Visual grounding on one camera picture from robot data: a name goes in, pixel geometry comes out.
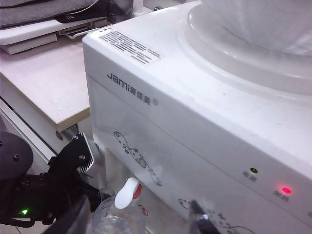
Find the green indicator light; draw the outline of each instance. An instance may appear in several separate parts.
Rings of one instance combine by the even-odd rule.
[[[23,211],[21,211],[21,214],[22,214],[22,215],[27,215],[27,213],[28,213],[28,210],[23,210]]]
[[[258,173],[258,170],[257,170],[256,168],[250,168],[250,171],[251,171],[252,173],[255,173],[255,174]]]

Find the gray cushion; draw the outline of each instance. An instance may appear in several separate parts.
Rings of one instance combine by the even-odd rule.
[[[96,0],[50,0],[13,8],[2,8],[0,9],[0,27],[4,28],[46,20],[63,13],[82,9],[95,1]]]
[[[25,3],[40,1],[50,1],[50,0],[0,0],[0,7],[15,7]]]

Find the clear plastic bottle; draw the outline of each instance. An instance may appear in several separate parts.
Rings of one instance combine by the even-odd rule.
[[[134,203],[125,209],[114,205],[115,197],[104,200],[92,218],[93,234],[144,234],[145,220],[142,211]]]

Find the white sticker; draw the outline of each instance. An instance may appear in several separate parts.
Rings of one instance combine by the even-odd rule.
[[[104,28],[99,31],[99,33],[101,33],[99,38],[102,41],[122,51],[141,64],[147,65],[162,57],[160,53],[142,45],[115,29]]]

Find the desk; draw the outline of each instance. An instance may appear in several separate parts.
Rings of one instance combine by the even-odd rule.
[[[67,144],[56,131],[90,115],[81,38],[59,37],[15,55],[0,51],[0,72],[1,97],[56,152]]]

